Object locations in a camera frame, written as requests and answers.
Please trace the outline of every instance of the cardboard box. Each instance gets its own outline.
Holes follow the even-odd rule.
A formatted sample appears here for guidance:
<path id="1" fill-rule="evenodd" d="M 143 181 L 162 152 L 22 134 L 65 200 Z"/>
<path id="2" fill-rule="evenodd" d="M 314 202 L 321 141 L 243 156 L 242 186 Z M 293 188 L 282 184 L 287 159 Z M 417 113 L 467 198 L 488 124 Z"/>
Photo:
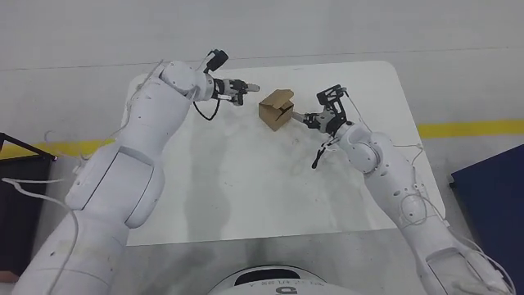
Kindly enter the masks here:
<path id="1" fill-rule="evenodd" d="M 259 103 L 259 117 L 273 131 L 291 119 L 294 104 L 290 99 L 293 95 L 290 89 L 277 89 Z"/>

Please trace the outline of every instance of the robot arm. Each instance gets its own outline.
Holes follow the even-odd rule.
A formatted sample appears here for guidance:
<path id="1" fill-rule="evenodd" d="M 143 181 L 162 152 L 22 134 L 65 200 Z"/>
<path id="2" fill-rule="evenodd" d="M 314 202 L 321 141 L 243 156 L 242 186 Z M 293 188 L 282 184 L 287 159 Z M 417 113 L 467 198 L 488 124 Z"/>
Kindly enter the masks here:
<path id="1" fill-rule="evenodd" d="M 65 201 L 78 221 L 78 238 L 68 215 L 42 245 L 13 294 L 109 292 L 129 229 L 146 221 L 162 193 L 161 153 L 191 103 L 220 98 L 239 106 L 243 95 L 259 90 L 241 80 L 214 79 L 208 71 L 174 61 L 149 74 L 129 100 L 128 121 L 118 137 L 76 172 Z"/>
<path id="2" fill-rule="evenodd" d="M 322 113 L 296 114 L 310 129 L 332 136 L 353 167 L 364 174 L 366 188 L 400 229 L 416 260 L 417 274 L 428 294 L 509 293 L 501 274 L 486 257 L 459 242 L 429 201 L 412 164 L 382 133 L 347 121 L 340 85 L 317 95 Z M 316 162 L 323 154 L 318 151 Z"/>

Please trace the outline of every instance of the gray floor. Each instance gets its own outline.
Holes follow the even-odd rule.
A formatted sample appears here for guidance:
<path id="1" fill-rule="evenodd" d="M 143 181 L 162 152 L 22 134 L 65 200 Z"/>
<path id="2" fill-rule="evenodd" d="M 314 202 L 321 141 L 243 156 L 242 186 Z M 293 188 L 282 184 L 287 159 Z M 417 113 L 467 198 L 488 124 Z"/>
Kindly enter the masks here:
<path id="1" fill-rule="evenodd" d="M 41 142 L 50 129 L 66 134 L 58 140 L 105 138 L 118 129 L 132 78 L 161 58 L 196 63 L 211 47 L 230 54 L 227 68 L 388 61 L 397 69 L 417 124 L 519 119 L 523 5 L 522 0 L 0 0 L 2 132 L 29 143 Z M 453 227 L 468 234 L 448 189 L 450 173 L 523 142 L 522 136 L 424 140 Z M 73 165 L 61 160 L 53 175 L 69 175 Z M 63 198 L 69 185 L 52 185 L 49 192 Z M 44 206 L 35 247 L 63 214 Z M 256 241 L 246 241 L 242 257 L 255 259 L 232 262 L 228 270 L 272 257 L 313 268 L 332 265 L 336 269 L 321 269 L 332 282 L 350 281 L 364 294 L 384 293 L 373 284 L 376 278 L 378 287 L 399 290 L 395 278 L 414 279 L 410 254 L 395 232 L 383 235 L 393 252 L 382 248 L 382 236 L 376 241 L 374 235 L 365 236 L 377 253 L 403 267 L 393 270 L 401 275 L 391 276 L 392 281 L 381 279 L 393 272 L 384 271 L 382 256 L 374 256 L 369 247 L 361 247 L 363 252 L 337 247 L 333 255 L 318 246 L 307 255 L 299 253 L 305 261 L 296 261 L 300 258 L 293 251 L 258 256 Z M 348 241 L 344 244 L 361 246 L 358 234 L 312 238 L 329 243 L 326 239 L 338 242 L 339 236 Z M 269 240 L 267 248 L 294 242 L 301 240 Z M 207 254 L 215 253 L 215 247 L 228 253 L 229 246 L 132 248 L 115 291 L 188 290 L 187 280 L 198 284 L 199 267 L 212 266 L 212 257 L 224 258 Z M 195 255 L 176 261 L 171 251 Z M 347 265 L 333 260 L 341 253 Z M 180 262 L 190 271 L 173 266 Z M 342 278 L 344 271 L 354 271 L 354 278 Z M 141 274 L 139 284 L 132 272 Z M 173 284 L 182 281 L 176 279 L 180 274 L 186 281 L 177 288 Z M 214 281 L 208 279 L 199 289 Z"/>

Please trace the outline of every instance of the table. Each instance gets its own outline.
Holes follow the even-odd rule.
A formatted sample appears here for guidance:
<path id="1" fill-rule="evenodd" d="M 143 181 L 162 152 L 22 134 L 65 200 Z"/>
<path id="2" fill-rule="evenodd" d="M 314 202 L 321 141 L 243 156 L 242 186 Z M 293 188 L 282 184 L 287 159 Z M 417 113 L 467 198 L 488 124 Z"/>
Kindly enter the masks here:
<path id="1" fill-rule="evenodd" d="M 317 92 L 341 84 L 373 131 L 389 134 L 395 144 L 420 143 L 391 64 L 219 70 L 215 76 L 258 84 L 260 92 L 246 96 L 243 107 L 223 103 L 211 122 L 189 111 L 164 150 L 164 192 L 147 222 L 131 231 L 129 246 L 395 228 L 342 151 L 328 152 L 311 169 L 327 135 L 294 120 L 273 132 L 258 117 L 258 102 L 275 89 L 292 89 L 295 111 L 312 112 L 322 109 Z M 128 97 L 144 78 L 131 82 Z M 347 98 L 342 102 L 348 119 L 358 120 Z M 199 107 L 210 114 L 215 102 Z M 409 159 L 418 152 L 400 150 Z M 425 153 L 415 166 L 444 215 Z"/>

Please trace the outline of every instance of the yellow floor stripe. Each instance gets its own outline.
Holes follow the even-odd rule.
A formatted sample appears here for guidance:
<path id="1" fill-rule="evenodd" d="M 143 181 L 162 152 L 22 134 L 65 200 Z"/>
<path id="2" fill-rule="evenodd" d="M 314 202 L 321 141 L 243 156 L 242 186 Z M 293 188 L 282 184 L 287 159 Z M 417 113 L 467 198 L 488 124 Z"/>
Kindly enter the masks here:
<path id="1" fill-rule="evenodd" d="M 524 120 L 488 120 L 474 122 L 417 125 L 420 138 L 452 138 L 524 134 Z"/>
<path id="2" fill-rule="evenodd" d="M 105 143 L 112 143 L 113 140 L 106 140 Z M 101 140 L 85 140 L 80 142 L 61 142 L 61 143 L 36 143 L 32 144 L 36 148 L 42 149 L 58 157 L 62 155 L 69 155 L 72 157 L 79 157 L 82 153 L 84 156 L 93 154 L 101 145 Z M 13 144 L 4 143 L 2 151 L 0 152 L 0 159 L 24 157 L 34 155 L 34 153 Z"/>
<path id="3" fill-rule="evenodd" d="M 475 122 L 455 122 L 455 123 L 440 123 L 440 124 L 426 124 L 417 125 L 420 138 L 453 138 L 453 137 L 475 137 L 475 136 L 494 136 L 494 135 L 509 135 L 509 134 L 523 134 L 524 135 L 524 120 L 489 120 L 489 121 L 475 121 Z M 37 143 L 34 146 L 40 148 L 51 154 L 61 156 L 66 154 L 77 157 L 80 152 L 83 155 L 93 154 L 101 145 L 101 140 L 86 140 L 80 142 L 63 142 L 63 143 Z M 31 155 L 31 153 L 24 148 L 4 143 L 2 151 L 0 152 L 0 159 L 23 157 Z"/>

